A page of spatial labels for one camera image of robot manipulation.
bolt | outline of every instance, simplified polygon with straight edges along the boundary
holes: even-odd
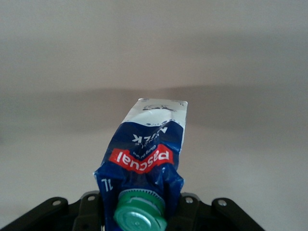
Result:
[[[60,201],[60,200],[54,201],[54,202],[52,203],[53,206],[57,206],[57,205],[59,205],[59,204],[61,204],[61,201]]]
[[[220,200],[218,200],[218,204],[221,205],[221,206],[226,206],[227,202],[225,202],[224,200],[220,199]]]
[[[189,196],[185,198],[185,201],[186,203],[189,203],[189,204],[193,203],[193,199]]]

white surface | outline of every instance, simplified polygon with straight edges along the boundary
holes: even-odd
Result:
[[[0,227],[96,190],[139,98],[188,101],[179,173],[267,231],[308,227],[307,1],[2,1]]]

screw hole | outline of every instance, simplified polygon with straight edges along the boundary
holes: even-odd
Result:
[[[61,201],[60,201],[60,200],[56,200],[56,201],[54,201],[54,202],[52,203],[53,206],[57,206],[57,205],[59,205],[59,204],[61,204]]]
[[[185,198],[185,201],[186,201],[186,203],[188,203],[188,204],[193,203],[193,199],[192,199],[191,197],[189,197],[189,196]]]
[[[95,196],[89,196],[88,197],[88,201],[94,201],[95,200]]]

pascual logo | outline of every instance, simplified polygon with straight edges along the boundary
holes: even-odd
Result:
[[[147,173],[153,167],[164,163],[173,163],[173,152],[166,146],[159,144],[158,147],[144,160],[138,160],[133,157],[129,150],[115,148],[113,149],[109,160],[128,171],[135,171],[138,174]]]

